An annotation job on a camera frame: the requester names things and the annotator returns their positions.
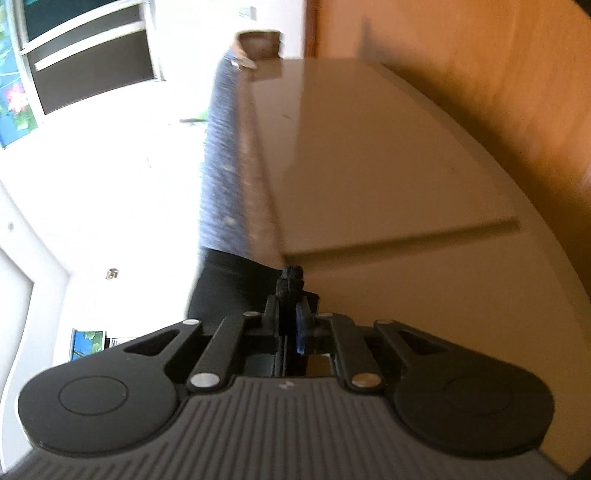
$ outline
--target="wooden wall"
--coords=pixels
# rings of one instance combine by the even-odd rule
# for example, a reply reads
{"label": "wooden wall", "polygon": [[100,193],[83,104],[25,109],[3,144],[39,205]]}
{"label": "wooden wall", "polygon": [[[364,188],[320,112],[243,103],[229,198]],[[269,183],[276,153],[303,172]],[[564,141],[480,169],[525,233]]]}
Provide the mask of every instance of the wooden wall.
{"label": "wooden wall", "polygon": [[321,0],[319,56],[378,61],[517,181],[591,295],[591,19],[572,0]]}

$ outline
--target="ribbed gray surface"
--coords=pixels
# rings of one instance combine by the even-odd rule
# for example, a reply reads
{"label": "ribbed gray surface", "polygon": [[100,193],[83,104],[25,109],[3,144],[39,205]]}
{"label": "ribbed gray surface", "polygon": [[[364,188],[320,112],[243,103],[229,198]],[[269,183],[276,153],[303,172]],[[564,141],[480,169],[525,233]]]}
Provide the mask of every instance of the ribbed gray surface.
{"label": "ribbed gray surface", "polygon": [[193,397],[159,438],[100,459],[33,451],[6,479],[38,480],[563,480],[540,452],[463,460],[424,446],[385,400],[334,378],[239,378]]}

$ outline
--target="blue fabric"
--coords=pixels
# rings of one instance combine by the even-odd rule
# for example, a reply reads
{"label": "blue fabric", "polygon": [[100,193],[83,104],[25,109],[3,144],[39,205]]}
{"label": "blue fabric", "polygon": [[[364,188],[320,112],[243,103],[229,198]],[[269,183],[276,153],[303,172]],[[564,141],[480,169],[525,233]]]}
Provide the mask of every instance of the blue fabric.
{"label": "blue fabric", "polygon": [[199,244],[249,258],[238,171],[236,86],[240,72],[231,51],[219,63],[207,116]]}

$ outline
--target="brown glossy surface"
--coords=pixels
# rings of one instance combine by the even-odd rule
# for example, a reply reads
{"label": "brown glossy surface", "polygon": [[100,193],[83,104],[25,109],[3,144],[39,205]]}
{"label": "brown glossy surface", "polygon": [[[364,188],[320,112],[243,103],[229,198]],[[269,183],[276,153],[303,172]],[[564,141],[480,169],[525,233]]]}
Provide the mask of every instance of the brown glossy surface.
{"label": "brown glossy surface", "polygon": [[542,449],[574,470],[591,446],[591,307],[522,191],[387,69],[257,65],[252,118],[279,244],[321,309],[394,318],[536,373],[556,400]]}
{"label": "brown glossy surface", "polygon": [[591,20],[571,0],[322,0],[319,56],[387,65],[519,183],[591,293]]}

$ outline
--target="floral curtain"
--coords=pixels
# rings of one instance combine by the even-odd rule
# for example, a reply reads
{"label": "floral curtain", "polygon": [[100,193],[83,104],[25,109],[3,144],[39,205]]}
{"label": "floral curtain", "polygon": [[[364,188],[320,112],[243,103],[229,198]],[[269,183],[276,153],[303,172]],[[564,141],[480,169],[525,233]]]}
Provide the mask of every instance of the floral curtain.
{"label": "floral curtain", "polygon": [[6,147],[37,128],[12,48],[5,0],[0,0],[0,145]]}

